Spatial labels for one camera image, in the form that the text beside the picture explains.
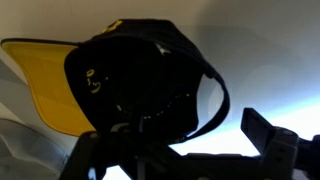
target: fabric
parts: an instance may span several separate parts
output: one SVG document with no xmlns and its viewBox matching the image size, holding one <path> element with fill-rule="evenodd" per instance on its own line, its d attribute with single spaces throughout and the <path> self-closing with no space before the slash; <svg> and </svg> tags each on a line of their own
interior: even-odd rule
<svg viewBox="0 0 320 180">
<path fill-rule="evenodd" d="M 178 142 L 215 129 L 229 111 L 222 77 L 167 20 L 118 20 L 81 43 L 6 39 L 2 47 L 24 71 L 43 121 L 66 134 L 109 132 L 122 124 Z M 221 84 L 224 101 L 188 136 L 198 125 L 203 74 Z"/>
<path fill-rule="evenodd" d="M 0 119 L 0 179 L 58 179 L 67 154 L 50 139 Z"/>
</svg>

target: black bracket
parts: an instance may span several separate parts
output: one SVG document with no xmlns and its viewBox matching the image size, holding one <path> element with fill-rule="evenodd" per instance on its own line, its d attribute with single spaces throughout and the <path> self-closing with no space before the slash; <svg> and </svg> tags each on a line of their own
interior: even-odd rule
<svg viewBox="0 0 320 180">
<path fill-rule="evenodd" d="M 320 141 L 300 139 L 285 128 L 273 127 L 254 109 L 245 108 L 242 131 L 260 156 L 239 154 L 179 155 L 163 142 L 143 134 L 87 132 L 79 138 L 60 179 L 101 180 L 106 168 L 120 165 L 131 179 L 290 180 L 293 169 L 320 179 Z"/>
</svg>

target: gray fabric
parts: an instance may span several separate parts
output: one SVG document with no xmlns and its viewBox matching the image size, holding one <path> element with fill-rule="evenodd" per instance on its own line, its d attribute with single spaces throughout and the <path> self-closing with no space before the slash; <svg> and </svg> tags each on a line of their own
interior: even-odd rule
<svg viewBox="0 0 320 180">
<path fill-rule="evenodd" d="M 0 119 L 0 179 L 58 179 L 68 156 L 50 139 Z"/>
<path fill-rule="evenodd" d="M 0 59 L 0 77 L 6 81 L 11 81 L 17 84 L 24 84 L 19 77 L 14 74 L 7 65 Z"/>
</svg>

